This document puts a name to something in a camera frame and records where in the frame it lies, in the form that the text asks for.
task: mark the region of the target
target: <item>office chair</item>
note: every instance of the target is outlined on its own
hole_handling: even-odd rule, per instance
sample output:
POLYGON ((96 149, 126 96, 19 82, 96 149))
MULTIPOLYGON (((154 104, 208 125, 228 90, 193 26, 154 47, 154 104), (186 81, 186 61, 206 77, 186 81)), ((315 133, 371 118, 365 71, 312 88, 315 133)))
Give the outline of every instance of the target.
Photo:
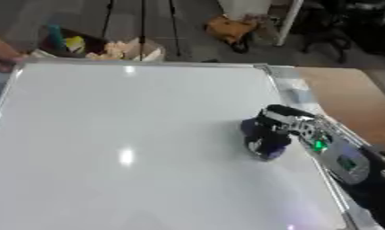
POLYGON ((385 10, 385 0, 319 0, 322 10, 311 12, 310 28, 304 33, 302 52, 308 53, 315 43, 328 43, 338 53, 337 62, 347 60, 346 50, 352 41, 343 33, 350 18, 366 18, 377 11, 385 10))

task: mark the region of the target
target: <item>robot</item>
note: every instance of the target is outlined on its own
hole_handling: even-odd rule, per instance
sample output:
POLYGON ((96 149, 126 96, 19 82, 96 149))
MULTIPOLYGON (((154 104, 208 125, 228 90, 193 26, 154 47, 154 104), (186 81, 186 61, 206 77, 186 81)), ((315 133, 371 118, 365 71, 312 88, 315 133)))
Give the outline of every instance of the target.
POLYGON ((264 161, 280 157, 298 137, 307 152, 385 228, 385 151, 379 151, 328 116, 269 105, 241 123, 245 145, 264 161))

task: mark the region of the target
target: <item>tripod leg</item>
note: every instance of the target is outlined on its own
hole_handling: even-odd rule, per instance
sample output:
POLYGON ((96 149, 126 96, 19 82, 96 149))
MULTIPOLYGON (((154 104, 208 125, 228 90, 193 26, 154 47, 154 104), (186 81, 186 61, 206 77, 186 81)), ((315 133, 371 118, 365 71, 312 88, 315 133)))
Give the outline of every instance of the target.
POLYGON ((177 50, 177 56, 181 56, 181 52, 179 50, 179 37, 178 37, 178 30, 177 30, 177 22, 175 18, 175 6, 173 0, 169 0, 170 4, 170 12, 171 12, 171 20, 172 20, 172 29, 174 30, 174 37, 175 37, 175 48, 177 50))
POLYGON ((114 0, 109 0, 109 4, 107 4, 107 15, 104 21, 104 26, 102 28, 101 37, 104 39, 106 37, 107 28, 109 27, 109 18, 112 14, 112 8, 114 8, 114 0))

